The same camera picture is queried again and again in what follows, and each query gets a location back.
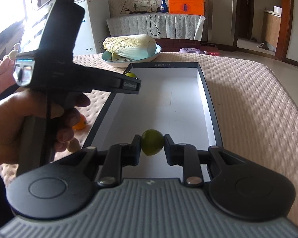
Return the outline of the grey white cardboard box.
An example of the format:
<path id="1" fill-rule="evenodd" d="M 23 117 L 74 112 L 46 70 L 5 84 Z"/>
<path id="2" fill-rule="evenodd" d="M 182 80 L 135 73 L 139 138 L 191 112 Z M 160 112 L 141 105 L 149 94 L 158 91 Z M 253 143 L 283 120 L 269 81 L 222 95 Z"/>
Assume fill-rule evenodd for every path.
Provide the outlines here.
<path id="1" fill-rule="evenodd" d="M 109 95 L 88 137 L 86 146 L 105 151 L 131 143 L 146 130 L 158 130 L 175 143 L 206 151 L 222 145 L 207 83 L 198 63 L 171 62 L 165 68 L 149 64 L 128 67 L 141 79 L 137 95 Z"/>

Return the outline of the tv stand with cloth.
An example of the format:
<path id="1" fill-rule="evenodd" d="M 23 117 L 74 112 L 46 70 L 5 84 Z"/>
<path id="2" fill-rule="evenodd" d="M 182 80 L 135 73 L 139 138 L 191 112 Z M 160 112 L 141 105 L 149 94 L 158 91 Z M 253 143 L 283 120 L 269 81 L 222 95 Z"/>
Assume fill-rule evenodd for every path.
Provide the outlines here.
<path id="1" fill-rule="evenodd" d="M 143 13 L 110 18 L 111 36 L 149 35 L 155 39 L 201 41 L 205 16 L 191 14 Z"/>

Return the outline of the light blue plate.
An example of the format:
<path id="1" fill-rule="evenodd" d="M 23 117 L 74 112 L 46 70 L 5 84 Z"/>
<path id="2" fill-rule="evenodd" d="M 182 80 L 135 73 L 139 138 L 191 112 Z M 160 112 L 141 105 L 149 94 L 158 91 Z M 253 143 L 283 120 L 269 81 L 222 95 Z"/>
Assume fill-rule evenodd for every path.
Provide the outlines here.
<path id="1" fill-rule="evenodd" d="M 131 55 L 120 55 L 115 54 L 113 55 L 109 51 L 105 51 L 101 58 L 104 62 L 107 64 L 116 67 L 116 68 L 126 68 L 131 63 L 144 63 L 144 62 L 152 62 L 155 58 L 158 57 L 158 55 L 161 53 L 162 47 L 158 44 L 156 44 L 155 51 L 150 54 L 144 54 L 141 52 L 140 56 L 137 56 L 135 53 L 132 53 Z"/>

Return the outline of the white chest freezer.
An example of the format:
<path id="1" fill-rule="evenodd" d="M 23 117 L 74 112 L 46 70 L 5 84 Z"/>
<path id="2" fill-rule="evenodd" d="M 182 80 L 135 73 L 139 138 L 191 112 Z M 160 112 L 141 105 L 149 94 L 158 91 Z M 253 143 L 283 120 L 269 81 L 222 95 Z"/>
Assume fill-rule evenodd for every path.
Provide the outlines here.
<path id="1" fill-rule="evenodd" d="M 107 20 L 110 18 L 108 0 L 75 0 L 85 10 L 76 38 L 73 55 L 105 52 L 104 40 L 110 36 Z"/>

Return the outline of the napa cabbage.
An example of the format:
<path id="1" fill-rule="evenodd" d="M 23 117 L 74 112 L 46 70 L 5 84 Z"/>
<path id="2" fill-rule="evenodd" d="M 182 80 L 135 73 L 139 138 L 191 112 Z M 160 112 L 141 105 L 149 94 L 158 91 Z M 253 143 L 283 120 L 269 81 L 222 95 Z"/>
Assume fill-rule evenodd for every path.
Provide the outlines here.
<path id="1" fill-rule="evenodd" d="M 135 53 L 140 56 L 141 52 L 152 54 L 156 48 L 156 41 L 149 35 L 130 35 L 130 36 L 115 36 L 107 37 L 103 46 L 106 51 L 113 55 L 131 55 Z"/>

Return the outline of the green fruit with stem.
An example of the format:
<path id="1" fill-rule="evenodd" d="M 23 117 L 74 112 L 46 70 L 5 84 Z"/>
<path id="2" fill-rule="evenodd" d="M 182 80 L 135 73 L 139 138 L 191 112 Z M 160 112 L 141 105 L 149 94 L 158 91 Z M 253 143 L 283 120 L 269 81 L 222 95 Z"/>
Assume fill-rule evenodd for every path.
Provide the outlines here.
<path id="1" fill-rule="evenodd" d="M 137 75 L 135 73 L 132 73 L 132 72 L 128 72 L 128 73 L 125 73 L 125 76 L 128 76 L 128 77 L 133 77 L 133 78 L 138 78 Z"/>

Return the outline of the blue glass bottle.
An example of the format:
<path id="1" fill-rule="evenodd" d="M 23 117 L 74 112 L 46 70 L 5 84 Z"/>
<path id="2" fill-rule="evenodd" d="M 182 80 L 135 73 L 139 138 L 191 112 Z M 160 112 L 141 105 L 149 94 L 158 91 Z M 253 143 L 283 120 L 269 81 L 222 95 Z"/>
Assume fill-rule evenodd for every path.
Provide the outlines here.
<path id="1" fill-rule="evenodd" d="M 157 8 L 157 12 L 168 12 L 168 6 L 166 4 L 166 0 L 161 0 L 161 5 Z"/>

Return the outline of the pink plush toy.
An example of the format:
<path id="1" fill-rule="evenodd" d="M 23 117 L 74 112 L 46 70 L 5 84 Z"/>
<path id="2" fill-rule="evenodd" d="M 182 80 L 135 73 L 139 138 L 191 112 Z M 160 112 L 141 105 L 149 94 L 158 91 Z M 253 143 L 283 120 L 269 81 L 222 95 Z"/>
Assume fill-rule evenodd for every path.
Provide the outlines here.
<path id="1" fill-rule="evenodd" d="M 19 43 L 15 44 L 13 50 L 5 55 L 2 60 L 0 59 L 0 94 L 16 83 L 13 73 L 16 54 L 18 53 L 19 47 Z"/>

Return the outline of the orange kumquat fruit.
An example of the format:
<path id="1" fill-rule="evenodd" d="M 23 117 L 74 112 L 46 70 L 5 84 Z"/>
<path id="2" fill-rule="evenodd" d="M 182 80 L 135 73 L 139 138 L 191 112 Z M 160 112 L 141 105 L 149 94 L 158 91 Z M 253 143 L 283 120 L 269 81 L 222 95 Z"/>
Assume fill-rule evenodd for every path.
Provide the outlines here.
<path id="1" fill-rule="evenodd" d="M 80 130 L 85 129 L 86 126 L 87 126 L 87 124 L 88 123 L 87 123 L 86 117 L 83 114 L 80 114 L 80 120 L 79 120 L 79 122 L 76 125 L 74 125 L 72 127 L 72 129 L 74 129 L 76 131 L 80 131 Z"/>

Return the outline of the brown kiwi like fruit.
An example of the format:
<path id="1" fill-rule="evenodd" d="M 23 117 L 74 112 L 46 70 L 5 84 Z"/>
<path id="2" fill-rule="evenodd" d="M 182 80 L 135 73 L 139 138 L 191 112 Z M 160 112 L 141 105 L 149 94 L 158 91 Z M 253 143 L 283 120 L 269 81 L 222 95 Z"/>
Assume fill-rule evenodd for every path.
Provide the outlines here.
<path id="1" fill-rule="evenodd" d="M 71 141 L 69 141 L 67 150 L 70 153 L 75 153 L 80 149 L 81 149 L 81 144 L 77 138 L 73 138 Z"/>

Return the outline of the purple toy on floor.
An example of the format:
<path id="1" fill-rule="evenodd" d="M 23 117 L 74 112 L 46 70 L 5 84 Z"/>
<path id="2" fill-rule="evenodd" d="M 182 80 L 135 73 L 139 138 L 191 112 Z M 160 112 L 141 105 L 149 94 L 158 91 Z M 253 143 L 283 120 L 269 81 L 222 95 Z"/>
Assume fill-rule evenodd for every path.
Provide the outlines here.
<path id="1" fill-rule="evenodd" d="M 193 54 L 200 54 L 201 51 L 198 48 L 181 48 L 180 53 L 193 53 Z"/>

